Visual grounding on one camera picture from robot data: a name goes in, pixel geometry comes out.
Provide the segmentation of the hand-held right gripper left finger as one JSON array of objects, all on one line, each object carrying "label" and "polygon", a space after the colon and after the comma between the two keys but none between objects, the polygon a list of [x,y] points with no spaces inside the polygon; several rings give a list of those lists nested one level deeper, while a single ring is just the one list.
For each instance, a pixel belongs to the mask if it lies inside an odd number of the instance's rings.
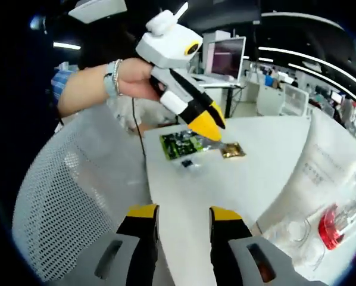
[{"label": "hand-held right gripper left finger", "polygon": [[158,206],[130,209],[116,232],[101,235],[82,253],[83,285],[152,285]]}]

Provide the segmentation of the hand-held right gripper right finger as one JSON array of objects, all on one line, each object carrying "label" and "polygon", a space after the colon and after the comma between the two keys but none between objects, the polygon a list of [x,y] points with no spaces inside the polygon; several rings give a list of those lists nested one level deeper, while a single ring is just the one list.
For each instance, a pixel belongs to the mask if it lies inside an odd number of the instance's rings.
[{"label": "hand-held right gripper right finger", "polygon": [[217,285],[302,285],[291,258],[263,237],[254,237],[232,210],[210,207],[211,263]]}]

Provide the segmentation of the person's left hand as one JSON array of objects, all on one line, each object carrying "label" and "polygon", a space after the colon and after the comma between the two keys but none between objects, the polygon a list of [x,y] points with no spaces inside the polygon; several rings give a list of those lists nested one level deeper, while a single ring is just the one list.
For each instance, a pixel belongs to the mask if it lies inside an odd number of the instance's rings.
[{"label": "person's left hand", "polygon": [[159,101],[160,96],[150,83],[152,66],[138,58],[123,60],[117,73],[118,91],[133,98]]}]

